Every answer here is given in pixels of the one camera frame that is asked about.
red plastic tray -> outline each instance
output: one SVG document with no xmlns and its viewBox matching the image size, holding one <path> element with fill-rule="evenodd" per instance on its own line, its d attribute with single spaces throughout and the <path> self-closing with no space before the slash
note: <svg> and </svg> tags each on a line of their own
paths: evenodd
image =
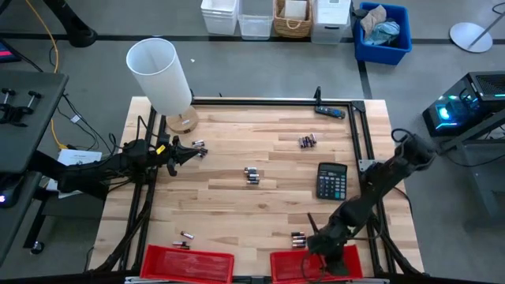
<svg viewBox="0 0 505 284">
<path fill-rule="evenodd" d="M 306 283 L 307 281 L 301 274 L 301 260 L 307 253 L 307 250 L 293 250 L 289 252 L 273 252 L 270 254 L 271 279 L 273 284 L 296 284 Z M 328 273 L 321 282 L 327 281 L 345 281 L 351 279 L 363 278 L 361 270 L 360 256 L 357 253 L 356 245 L 344 247 L 344 264 L 349 271 L 349 275 L 334 276 Z M 305 276 L 316 281 L 321 276 L 321 262 L 317 255 L 311 255 L 304 263 Z"/>
<path fill-rule="evenodd" d="M 231 283 L 234 256 L 149 245 L 141 278 L 207 284 Z"/>
</svg>

calculator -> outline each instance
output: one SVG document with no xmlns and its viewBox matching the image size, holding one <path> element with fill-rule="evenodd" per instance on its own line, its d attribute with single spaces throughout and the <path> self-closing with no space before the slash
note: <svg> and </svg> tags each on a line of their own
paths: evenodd
<svg viewBox="0 0 505 284">
<path fill-rule="evenodd" d="M 346 195 L 347 165 L 339 163 L 320 163 L 317 168 L 317 198 L 345 200 Z"/>
</svg>

calculator keypad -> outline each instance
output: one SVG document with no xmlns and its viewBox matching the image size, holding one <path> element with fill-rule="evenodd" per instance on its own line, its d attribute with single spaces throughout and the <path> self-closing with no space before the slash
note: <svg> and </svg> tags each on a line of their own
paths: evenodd
<svg viewBox="0 0 505 284">
<path fill-rule="evenodd" d="M 329 200 L 346 199 L 346 175 L 328 171 L 319 172 L 317 197 Z"/>
</svg>

white plastic bin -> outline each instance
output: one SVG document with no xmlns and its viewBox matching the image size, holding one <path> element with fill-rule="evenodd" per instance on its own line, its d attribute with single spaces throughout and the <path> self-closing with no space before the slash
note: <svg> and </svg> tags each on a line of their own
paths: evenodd
<svg viewBox="0 0 505 284">
<path fill-rule="evenodd" d="M 348 18 L 346 25 L 314 23 L 310 40 L 312 43 L 318 44 L 339 44 L 349 26 L 350 18 Z"/>
<path fill-rule="evenodd" d="M 201 9 L 207 32 L 232 36 L 237 25 L 239 0 L 203 0 Z"/>
<path fill-rule="evenodd" d="M 339 44 L 350 26 L 350 0 L 315 0 L 311 42 Z"/>
<path fill-rule="evenodd" d="M 270 39 L 271 23 L 274 20 L 272 0 L 238 0 L 238 23 L 245 40 Z"/>
</svg>

wooden lamp base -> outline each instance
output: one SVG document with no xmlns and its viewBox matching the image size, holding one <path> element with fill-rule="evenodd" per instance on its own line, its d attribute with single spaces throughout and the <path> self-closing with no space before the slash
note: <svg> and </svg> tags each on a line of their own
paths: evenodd
<svg viewBox="0 0 505 284">
<path fill-rule="evenodd" d="M 195 108 L 190 106 L 183 114 L 167 117 L 166 124 L 175 133 L 190 133 L 198 124 L 198 115 Z"/>
</svg>

